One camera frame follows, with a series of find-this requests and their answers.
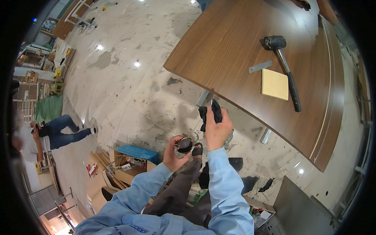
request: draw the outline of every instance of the marble floor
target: marble floor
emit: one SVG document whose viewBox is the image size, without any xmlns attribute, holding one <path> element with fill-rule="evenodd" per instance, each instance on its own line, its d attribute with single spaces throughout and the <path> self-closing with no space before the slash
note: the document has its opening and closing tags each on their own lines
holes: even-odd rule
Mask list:
<svg viewBox="0 0 376 235">
<path fill-rule="evenodd" d="M 66 76 L 63 114 L 73 115 L 86 126 L 97 125 L 99 133 L 53 151 L 63 191 L 72 187 L 82 206 L 86 205 L 85 165 L 91 150 L 133 144 L 163 156 L 167 140 L 178 134 L 193 135 L 205 144 L 196 106 L 203 89 L 162 67 L 200 16 L 198 4 L 190 0 L 119 0 L 102 11 L 103 5 L 95 3 L 98 10 L 86 15 L 95 17 L 95 30 L 79 34 L 75 28 L 65 40 L 77 52 Z M 242 177 L 260 178 L 248 196 L 273 205 L 287 175 L 309 196 L 318 195 L 328 209 L 337 203 L 353 171 L 363 131 L 355 96 L 356 74 L 346 51 L 343 64 L 342 126 L 324 173 L 274 133 L 266 145 L 261 144 L 265 126 L 218 99 L 234 124 L 224 144 L 228 156 L 243 158 Z M 269 178 L 275 178 L 272 187 L 258 193 Z"/>
</svg>

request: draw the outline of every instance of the light wood block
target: light wood block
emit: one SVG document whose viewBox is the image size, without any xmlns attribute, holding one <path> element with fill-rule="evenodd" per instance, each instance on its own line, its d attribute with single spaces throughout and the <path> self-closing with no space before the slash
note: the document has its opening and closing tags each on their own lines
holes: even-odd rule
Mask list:
<svg viewBox="0 0 376 235">
<path fill-rule="evenodd" d="M 288 79 L 282 73 L 263 68 L 261 94 L 288 100 Z"/>
</svg>

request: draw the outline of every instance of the hand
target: hand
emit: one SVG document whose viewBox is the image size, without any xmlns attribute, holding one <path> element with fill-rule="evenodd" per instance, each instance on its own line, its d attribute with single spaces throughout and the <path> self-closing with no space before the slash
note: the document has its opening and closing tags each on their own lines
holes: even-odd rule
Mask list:
<svg viewBox="0 0 376 235">
<path fill-rule="evenodd" d="M 33 139 L 36 143 L 40 142 L 38 128 L 34 126 Z"/>
<path fill-rule="evenodd" d="M 225 108 L 221 108 L 222 122 L 215 123 L 211 106 L 206 112 L 206 146 L 208 151 L 222 148 L 224 141 L 233 129 L 229 114 Z"/>
<path fill-rule="evenodd" d="M 179 142 L 184 136 L 177 135 L 168 141 L 168 144 L 165 149 L 164 157 L 163 157 L 163 163 L 166 165 L 168 169 L 172 172 L 176 172 L 179 168 L 182 167 L 186 162 L 188 162 L 189 157 L 192 155 L 191 152 L 184 155 L 183 158 L 179 159 L 175 153 L 174 150 L 176 148 L 175 144 Z"/>
<path fill-rule="evenodd" d="M 30 123 L 30 125 L 31 125 L 32 128 L 38 127 L 39 130 L 41 129 L 41 126 L 38 123 L 34 122 L 34 121 L 32 121 Z"/>
</svg>

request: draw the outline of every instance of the blue jeans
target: blue jeans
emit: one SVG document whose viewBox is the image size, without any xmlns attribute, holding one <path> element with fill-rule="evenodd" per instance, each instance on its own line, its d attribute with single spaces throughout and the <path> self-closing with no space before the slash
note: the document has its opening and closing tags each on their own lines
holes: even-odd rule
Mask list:
<svg viewBox="0 0 376 235">
<path fill-rule="evenodd" d="M 196 1 L 200 4 L 201 11 L 204 11 L 209 6 L 212 0 L 196 0 Z"/>
<path fill-rule="evenodd" d="M 65 114 L 63 116 L 60 116 L 49 123 L 46 124 L 46 126 L 50 127 L 50 147 L 51 149 L 58 149 L 62 146 L 65 146 L 67 144 L 77 142 L 85 138 L 86 136 L 90 135 L 90 129 L 82 130 L 78 133 L 79 127 L 76 126 L 76 124 L 73 122 L 72 118 Z M 74 134 L 63 134 L 61 133 L 61 130 L 69 127 Z"/>
</svg>

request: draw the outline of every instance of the blue box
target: blue box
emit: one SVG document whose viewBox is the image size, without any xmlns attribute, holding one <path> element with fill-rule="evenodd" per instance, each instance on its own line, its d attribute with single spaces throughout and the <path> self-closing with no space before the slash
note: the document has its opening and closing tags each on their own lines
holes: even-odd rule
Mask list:
<svg viewBox="0 0 376 235">
<path fill-rule="evenodd" d="M 120 146 L 118 148 L 115 148 L 115 150 L 134 158 L 149 160 L 156 165 L 158 165 L 159 163 L 159 155 L 158 152 L 155 151 L 139 148 L 133 145 Z"/>
</svg>

